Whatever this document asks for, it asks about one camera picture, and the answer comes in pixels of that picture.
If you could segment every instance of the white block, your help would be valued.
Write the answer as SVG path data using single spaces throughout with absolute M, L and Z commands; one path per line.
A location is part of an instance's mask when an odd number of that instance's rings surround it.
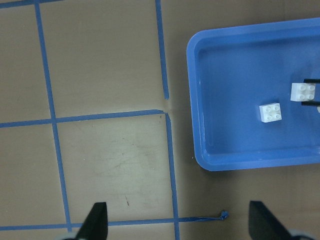
M 271 103 L 259 106 L 261 121 L 269 123 L 282 119 L 280 103 Z
M 316 84 L 314 83 L 292 83 L 291 101 L 307 102 L 315 98 Z

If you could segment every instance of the blue tray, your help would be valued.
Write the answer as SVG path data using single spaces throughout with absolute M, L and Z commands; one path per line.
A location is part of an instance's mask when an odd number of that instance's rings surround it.
M 320 113 L 290 101 L 320 79 L 320 18 L 204 30 L 187 46 L 194 150 L 209 171 L 320 163 Z M 315 89 L 320 100 L 320 84 Z M 282 120 L 261 122 L 259 105 Z

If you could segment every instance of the white lego brick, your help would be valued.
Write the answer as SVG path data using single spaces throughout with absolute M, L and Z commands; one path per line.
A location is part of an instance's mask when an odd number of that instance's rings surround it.
M 259 106 L 261 121 L 269 123 L 282 119 L 280 103 L 271 103 Z
M 314 83 L 292 83 L 291 101 L 307 102 L 315 98 L 316 84 Z

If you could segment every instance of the white object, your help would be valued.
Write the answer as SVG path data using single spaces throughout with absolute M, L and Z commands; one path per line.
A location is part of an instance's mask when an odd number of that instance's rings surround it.
M 292 83 L 291 101 L 307 102 L 315 98 L 316 84 L 314 83 Z
M 261 121 L 269 123 L 282 119 L 280 103 L 271 103 L 259 106 Z

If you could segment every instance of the blue plastic bin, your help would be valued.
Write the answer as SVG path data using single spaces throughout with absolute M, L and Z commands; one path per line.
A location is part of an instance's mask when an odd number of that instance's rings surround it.
M 320 113 L 290 101 L 320 79 L 320 18 L 204 30 L 187 46 L 194 150 L 209 171 L 320 163 Z M 320 84 L 315 89 L 320 101 Z M 260 105 L 280 103 L 264 123 Z

